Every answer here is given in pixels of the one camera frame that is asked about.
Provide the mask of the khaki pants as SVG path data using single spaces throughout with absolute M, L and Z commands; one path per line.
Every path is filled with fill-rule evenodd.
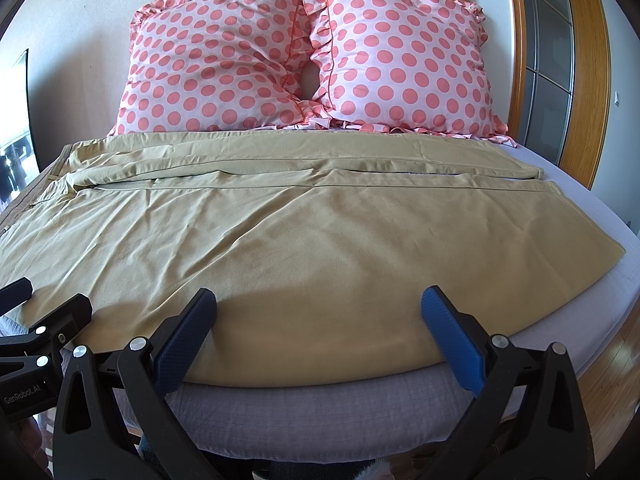
M 1 237 L 1 279 L 93 306 L 96 352 L 148 336 L 200 289 L 218 318 L 188 378 L 350 382 L 437 363 L 438 286 L 513 335 L 623 258 L 539 167 L 486 141 L 355 131 L 133 133 L 78 143 Z

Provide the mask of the lavender bed sheet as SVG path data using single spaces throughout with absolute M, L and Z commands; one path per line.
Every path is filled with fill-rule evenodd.
M 48 185 L 61 156 L 1 217 L 1 237 Z M 502 148 L 539 167 L 602 231 L 624 248 L 614 268 L 568 304 L 525 330 L 519 344 L 567 346 L 584 368 L 620 327 L 639 295 L 639 240 L 597 196 L 522 148 Z M 382 377 L 293 387 L 225 387 L 186 382 L 168 403 L 195 444 L 233 458 L 289 462 L 351 462 L 405 452 L 446 438 L 470 397 L 440 360 Z

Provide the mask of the dark framed picture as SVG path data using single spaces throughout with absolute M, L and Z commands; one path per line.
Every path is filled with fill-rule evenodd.
M 0 105 L 0 202 L 5 210 L 40 174 L 30 128 L 28 50 L 2 67 Z

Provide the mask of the left polka dot pillow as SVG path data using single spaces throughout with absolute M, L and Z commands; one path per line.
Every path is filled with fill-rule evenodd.
M 303 0 L 156 0 L 129 25 L 114 136 L 306 126 Z

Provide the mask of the polka dot pillow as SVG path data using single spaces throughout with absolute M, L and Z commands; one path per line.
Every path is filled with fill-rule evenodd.
M 156 0 L 129 25 L 114 136 L 306 126 L 303 0 Z
M 514 146 L 492 109 L 483 9 L 465 0 L 302 0 L 318 128 L 417 132 Z

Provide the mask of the right polka dot pillow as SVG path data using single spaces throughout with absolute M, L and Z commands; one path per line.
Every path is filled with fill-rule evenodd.
M 318 128 L 417 132 L 514 146 L 492 109 L 483 9 L 465 0 L 302 0 Z

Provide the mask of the wooden framed glass door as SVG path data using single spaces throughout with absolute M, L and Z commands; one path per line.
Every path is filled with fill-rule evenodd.
M 510 32 L 510 135 L 591 188 L 611 91 L 601 0 L 476 0 Z

